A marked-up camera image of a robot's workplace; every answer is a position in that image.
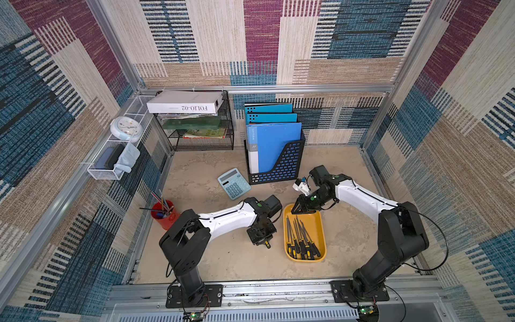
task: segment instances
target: white box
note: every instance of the white box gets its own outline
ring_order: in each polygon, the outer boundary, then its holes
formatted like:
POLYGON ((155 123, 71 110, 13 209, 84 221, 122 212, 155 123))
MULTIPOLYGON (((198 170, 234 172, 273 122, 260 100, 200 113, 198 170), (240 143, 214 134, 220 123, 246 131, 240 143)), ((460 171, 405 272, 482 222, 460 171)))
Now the white box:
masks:
POLYGON ((222 92, 164 91, 147 103, 150 113, 214 114, 222 104, 222 92))

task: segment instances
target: white wire basket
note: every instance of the white wire basket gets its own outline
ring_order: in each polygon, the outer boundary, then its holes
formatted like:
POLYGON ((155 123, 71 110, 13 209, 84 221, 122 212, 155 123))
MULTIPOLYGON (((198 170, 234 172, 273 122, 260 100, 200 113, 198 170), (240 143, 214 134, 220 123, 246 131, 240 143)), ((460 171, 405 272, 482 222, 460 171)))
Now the white wire basket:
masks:
POLYGON ((125 112, 124 116, 130 117, 136 121, 139 122, 142 128, 142 135, 141 137, 135 141, 132 141, 132 137, 126 141, 120 140, 114 135, 109 135, 109 138, 104 142, 102 148, 93 158, 93 161, 88 166, 88 172, 89 174, 95 179, 95 180, 120 180, 124 173, 123 171, 120 171, 119 173, 115 172, 114 170, 105 170, 105 169, 96 169, 95 164, 98 162, 104 151, 110 147, 116 147, 119 144, 122 146, 126 146, 128 143, 133 144, 135 147, 138 147, 141 140, 145 136, 145 132, 148 128, 148 125, 150 124, 150 121, 152 121, 152 118, 154 115, 152 113, 148 112, 147 109, 147 102, 154 98, 154 96, 149 95, 139 95, 136 99, 134 99, 129 106, 129 109, 127 112, 125 112))

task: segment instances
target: red cup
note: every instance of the red cup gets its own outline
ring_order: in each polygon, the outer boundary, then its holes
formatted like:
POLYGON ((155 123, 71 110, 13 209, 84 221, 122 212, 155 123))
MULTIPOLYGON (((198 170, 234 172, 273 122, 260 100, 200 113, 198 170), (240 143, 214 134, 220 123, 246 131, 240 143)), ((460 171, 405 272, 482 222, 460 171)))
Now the red cup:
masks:
MULTIPOLYGON (((167 200, 166 203, 168 204, 168 207, 170 207, 170 208, 174 206, 174 204, 170 200, 167 200)), ((161 203, 160 202, 156 203, 152 207, 152 209, 161 210, 161 203)), ((172 209, 171 214, 168 215, 168 217, 159 218, 160 214, 162 214, 162 213, 157 212, 157 211, 150 212, 150 215, 152 216, 152 218, 154 218, 159 223, 159 225, 161 225, 161 227, 163 227, 164 230, 170 229, 170 227, 174 224, 174 222, 177 220, 177 218, 179 218, 179 215, 180 215, 180 213, 175 209, 175 207, 172 209)))

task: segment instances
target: blue binder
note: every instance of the blue binder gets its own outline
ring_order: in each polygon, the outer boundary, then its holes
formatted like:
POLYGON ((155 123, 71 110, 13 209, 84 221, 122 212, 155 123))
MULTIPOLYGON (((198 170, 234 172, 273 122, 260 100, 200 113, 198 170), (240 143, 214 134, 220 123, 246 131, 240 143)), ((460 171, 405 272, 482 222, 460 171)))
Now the blue binder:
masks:
POLYGON ((302 123, 247 125, 249 172, 272 170, 286 143, 300 140, 302 123))
POLYGON ((293 104, 245 104, 245 113, 292 113, 293 104))
POLYGON ((289 123, 297 121, 295 113, 248 113, 246 124, 255 123, 289 123))

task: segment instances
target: screwdriver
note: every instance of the screwdriver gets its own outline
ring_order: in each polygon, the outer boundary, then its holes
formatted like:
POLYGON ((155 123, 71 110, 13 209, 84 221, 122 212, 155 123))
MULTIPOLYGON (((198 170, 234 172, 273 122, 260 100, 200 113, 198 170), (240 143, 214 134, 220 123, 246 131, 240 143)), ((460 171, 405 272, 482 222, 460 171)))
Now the screwdriver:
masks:
POLYGON ((287 231, 287 235, 288 235, 288 243, 286 244, 287 249, 288 249, 288 255, 290 255, 290 257, 292 257, 294 259, 297 259, 297 252, 295 251, 295 248, 291 246, 292 237, 291 237, 291 226, 290 226, 289 218, 286 219, 286 231, 287 231))
POLYGON ((300 222, 302 224, 302 229, 304 229, 304 232, 307 234, 307 243, 311 246, 311 249, 318 257, 321 257, 320 251, 318 250, 318 247, 315 245, 315 242, 311 239, 310 233, 307 232, 306 227, 304 226, 303 222, 300 222))
POLYGON ((293 233, 293 227, 291 226, 291 223, 288 221, 289 225, 290 225, 290 231, 291 231, 291 235, 293 236, 293 242, 294 242, 294 249, 295 249, 295 252, 297 253, 297 259, 299 259, 299 254, 300 254, 300 246, 299 246, 299 243, 297 242, 297 238, 295 238, 295 234, 293 233))
POLYGON ((311 248, 310 248, 309 244, 307 243, 306 234, 304 233, 302 228, 300 228, 299 216, 297 216, 297 227, 299 227, 299 230, 301 232, 301 235, 300 235, 301 240, 299 241, 299 244, 304 244, 304 248, 306 249, 306 257, 308 260, 312 261, 315 258, 313 257, 313 253, 311 252, 311 248))
POLYGON ((297 225, 297 222, 295 220, 293 220, 293 224, 295 225, 295 231, 297 232, 297 237, 299 238, 300 255, 301 255, 301 258, 305 260, 306 259, 305 255, 307 254, 306 245, 304 244, 304 240, 302 239, 302 235, 300 233, 300 228, 297 225))

